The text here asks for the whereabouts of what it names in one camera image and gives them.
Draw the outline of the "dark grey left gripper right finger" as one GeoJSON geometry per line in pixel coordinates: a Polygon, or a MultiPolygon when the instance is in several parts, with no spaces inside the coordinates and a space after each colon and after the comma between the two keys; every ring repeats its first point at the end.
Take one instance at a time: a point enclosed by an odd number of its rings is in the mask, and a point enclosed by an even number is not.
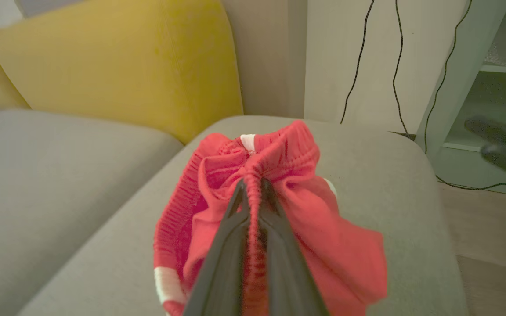
{"type": "Polygon", "coordinates": [[[266,234],[270,316],[327,316],[329,311],[273,184],[261,180],[260,227],[266,234]]]}

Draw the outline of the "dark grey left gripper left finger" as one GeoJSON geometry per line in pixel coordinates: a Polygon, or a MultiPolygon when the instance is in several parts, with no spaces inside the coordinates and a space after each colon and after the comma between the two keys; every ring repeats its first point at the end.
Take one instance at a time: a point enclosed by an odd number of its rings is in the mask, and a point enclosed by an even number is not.
{"type": "Polygon", "coordinates": [[[185,306],[184,316],[240,316],[250,208],[240,180],[185,306]]]}

